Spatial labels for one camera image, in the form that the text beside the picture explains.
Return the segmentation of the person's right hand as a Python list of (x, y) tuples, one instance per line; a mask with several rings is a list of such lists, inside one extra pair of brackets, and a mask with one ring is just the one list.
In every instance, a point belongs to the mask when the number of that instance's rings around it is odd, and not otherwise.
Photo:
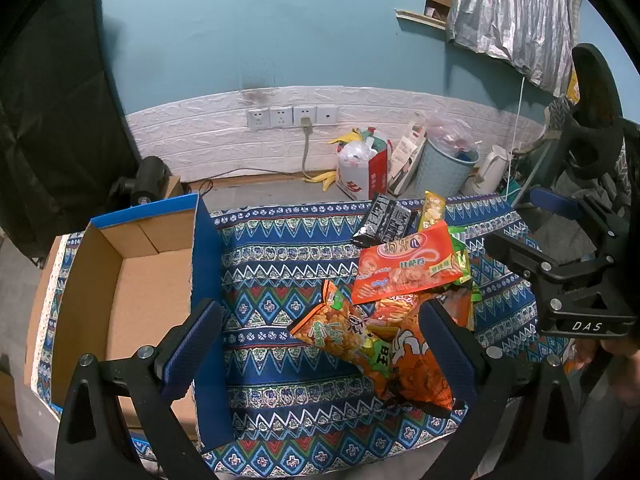
[[(600, 401), (613, 393), (627, 408), (639, 407), (639, 343), (634, 338), (574, 338), (568, 346), (570, 373), (579, 374), (580, 403)], [(597, 358), (610, 358), (608, 365), (590, 387)]]

